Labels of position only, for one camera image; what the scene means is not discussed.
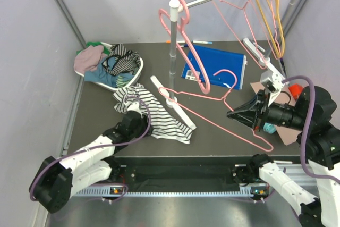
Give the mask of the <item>black white striped tank top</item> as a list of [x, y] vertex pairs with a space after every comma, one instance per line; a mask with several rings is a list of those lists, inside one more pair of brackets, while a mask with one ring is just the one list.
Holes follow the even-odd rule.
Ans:
[[143, 85], [137, 83], [134, 86], [120, 88], [113, 93], [113, 98], [118, 101], [114, 109], [119, 113], [126, 113], [132, 103], [139, 99], [142, 100], [145, 106], [140, 106], [141, 112], [151, 115], [152, 137], [190, 144], [193, 130], [172, 117], [159, 100]]

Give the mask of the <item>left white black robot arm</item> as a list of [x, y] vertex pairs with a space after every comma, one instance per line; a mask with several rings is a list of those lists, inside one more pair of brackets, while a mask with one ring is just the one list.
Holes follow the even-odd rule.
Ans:
[[109, 158], [120, 147], [150, 133], [150, 115], [128, 111], [120, 122], [87, 146], [60, 158], [46, 158], [29, 187], [30, 199], [56, 213], [84, 188], [104, 180], [116, 182], [120, 169]]

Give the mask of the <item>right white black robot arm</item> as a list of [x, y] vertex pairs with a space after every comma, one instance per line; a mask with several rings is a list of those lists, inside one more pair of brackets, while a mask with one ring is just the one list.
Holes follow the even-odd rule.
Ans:
[[331, 124], [337, 105], [319, 86], [303, 88], [295, 105], [270, 103], [270, 92], [260, 90], [249, 102], [227, 113], [254, 131], [266, 123], [299, 131], [301, 166], [317, 183], [319, 195], [305, 191], [267, 154], [256, 154], [235, 167], [239, 184], [265, 182], [284, 198], [302, 226], [339, 226], [339, 129]]

